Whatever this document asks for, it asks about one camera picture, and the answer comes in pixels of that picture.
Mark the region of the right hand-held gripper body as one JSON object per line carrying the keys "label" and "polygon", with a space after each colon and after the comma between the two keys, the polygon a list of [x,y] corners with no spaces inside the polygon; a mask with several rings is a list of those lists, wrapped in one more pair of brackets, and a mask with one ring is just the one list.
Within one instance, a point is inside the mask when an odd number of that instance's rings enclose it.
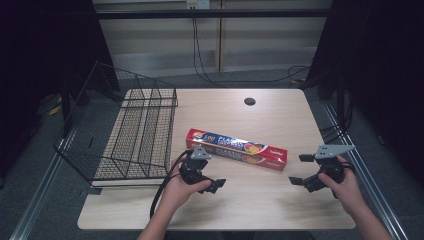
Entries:
{"label": "right hand-held gripper body", "polygon": [[335,182],[341,183],[344,180],[344,170],[355,171],[355,168],[349,162],[339,161],[338,156],[355,148],[355,145],[320,145],[314,154],[320,166],[319,173],[325,173]]}

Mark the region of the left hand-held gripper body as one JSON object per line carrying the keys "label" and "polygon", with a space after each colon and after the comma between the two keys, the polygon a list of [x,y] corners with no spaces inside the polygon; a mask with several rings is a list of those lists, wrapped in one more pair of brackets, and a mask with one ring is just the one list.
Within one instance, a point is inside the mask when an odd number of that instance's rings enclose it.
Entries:
{"label": "left hand-held gripper body", "polygon": [[191,149],[179,169],[183,181],[192,185],[206,180],[202,170],[210,158],[211,155],[201,145]]}

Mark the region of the red plastic wrap box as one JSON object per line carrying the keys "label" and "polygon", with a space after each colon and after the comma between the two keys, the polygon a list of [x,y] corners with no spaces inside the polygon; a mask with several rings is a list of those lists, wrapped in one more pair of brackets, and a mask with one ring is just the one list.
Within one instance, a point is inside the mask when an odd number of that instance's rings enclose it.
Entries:
{"label": "red plastic wrap box", "polygon": [[192,128],[186,146],[198,145],[210,154],[276,171],[282,171],[288,161],[285,149]]}

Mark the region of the black wire basket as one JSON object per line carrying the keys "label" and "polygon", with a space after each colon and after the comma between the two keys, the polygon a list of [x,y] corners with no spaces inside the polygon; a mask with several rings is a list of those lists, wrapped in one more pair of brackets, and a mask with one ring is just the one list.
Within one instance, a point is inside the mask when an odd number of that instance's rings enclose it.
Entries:
{"label": "black wire basket", "polygon": [[173,85],[97,62],[53,147],[95,188],[158,184],[177,106]]}

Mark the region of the person's left hand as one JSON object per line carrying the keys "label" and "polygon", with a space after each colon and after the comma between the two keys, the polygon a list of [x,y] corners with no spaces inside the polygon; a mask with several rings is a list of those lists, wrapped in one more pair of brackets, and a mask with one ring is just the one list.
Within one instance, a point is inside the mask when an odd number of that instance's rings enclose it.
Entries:
{"label": "person's left hand", "polygon": [[171,172],[171,179],[164,188],[155,214],[159,215],[160,213],[167,212],[173,215],[193,193],[204,190],[210,185],[210,180],[203,180],[192,185],[185,183],[180,176],[179,169],[175,167]]}

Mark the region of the person's right hand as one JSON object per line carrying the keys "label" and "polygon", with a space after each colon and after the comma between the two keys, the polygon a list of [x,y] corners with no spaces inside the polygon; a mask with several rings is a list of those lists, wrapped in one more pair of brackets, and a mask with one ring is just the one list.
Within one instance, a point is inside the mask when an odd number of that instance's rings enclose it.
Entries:
{"label": "person's right hand", "polygon": [[344,170],[344,179],[341,183],[337,183],[325,173],[319,173],[318,178],[335,193],[343,209],[351,217],[359,214],[367,207],[362,197],[356,175],[351,169],[346,168]]}

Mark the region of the black curtain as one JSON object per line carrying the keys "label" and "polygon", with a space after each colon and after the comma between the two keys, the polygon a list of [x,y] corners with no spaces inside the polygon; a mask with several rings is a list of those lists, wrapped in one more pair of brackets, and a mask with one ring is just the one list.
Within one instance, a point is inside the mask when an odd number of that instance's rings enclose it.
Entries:
{"label": "black curtain", "polygon": [[38,122],[40,101],[76,97],[112,63],[93,0],[0,0],[0,186]]}
{"label": "black curtain", "polygon": [[342,82],[424,188],[424,0],[332,0],[307,76]]}

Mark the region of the yellow floor object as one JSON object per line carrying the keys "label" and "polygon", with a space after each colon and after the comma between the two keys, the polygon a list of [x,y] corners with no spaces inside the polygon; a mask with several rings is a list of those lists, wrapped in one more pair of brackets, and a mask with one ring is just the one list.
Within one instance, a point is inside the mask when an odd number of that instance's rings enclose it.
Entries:
{"label": "yellow floor object", "polygon": [[45,113],[49,116],[53,116],[59,112],[62,107],[62,97],[60,95],[55,95],[51,98],[52,105],[47,108]]}

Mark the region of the aluminium floor rail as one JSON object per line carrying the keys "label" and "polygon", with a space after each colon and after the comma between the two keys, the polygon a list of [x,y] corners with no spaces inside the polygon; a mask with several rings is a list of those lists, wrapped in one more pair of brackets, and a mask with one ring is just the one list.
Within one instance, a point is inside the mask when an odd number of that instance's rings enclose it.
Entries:
{"label": "aluminium floor rail", "polygon": [[[353,140],[346,131],[343,131],[338,124],[336,110],[330,103],[325,103],[324,108],[326,114],[333,124],[333,128],[338,134],[338,138],[345,145],[353,144]],[[352,161],[353,165],[356,168],[356,171],[361,179],[363,185],[365,186],[368,195],[370,196],[377,212],[379,213],[383,223],[388,228],[388,231],[394,238],[394,240],[410,240],[405,233],[401,222],[399,221],[397,215],[393,211],[392,207],[389,205],[389,202],[383,196],[382,191],[378,187],[375,179],[373,178],[371,172],[366,166],[362,156],[360,155],[357,149],[351,150],[348,152],[348,156]]]}
{"label": "aluminium floor rail", "polygon": [[9,240],[66,239],[75,227],[79,180],[55,151]]}

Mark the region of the black horizontal frame bar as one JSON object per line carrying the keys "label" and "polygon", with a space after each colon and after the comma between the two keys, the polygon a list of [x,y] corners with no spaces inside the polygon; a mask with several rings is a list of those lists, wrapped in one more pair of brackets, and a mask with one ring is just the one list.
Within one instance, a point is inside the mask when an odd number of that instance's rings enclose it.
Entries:
{"label": "black horizontal frame bar", "polygon": [[99,11],[99,19],[176,19],[176,18],[250,18],[250,17],[328,17],[326,9],[261,9],[261,10],[160,10],[160,11]]}

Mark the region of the white wall power outlet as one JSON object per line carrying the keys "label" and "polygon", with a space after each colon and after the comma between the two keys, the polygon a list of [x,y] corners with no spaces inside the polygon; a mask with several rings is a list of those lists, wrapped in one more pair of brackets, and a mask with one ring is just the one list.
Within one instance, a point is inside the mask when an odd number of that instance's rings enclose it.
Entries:
{"label": "white wall power outlet", "polygon": [[186,8],[188,10],[208,10],[210,0],[186,0]]}

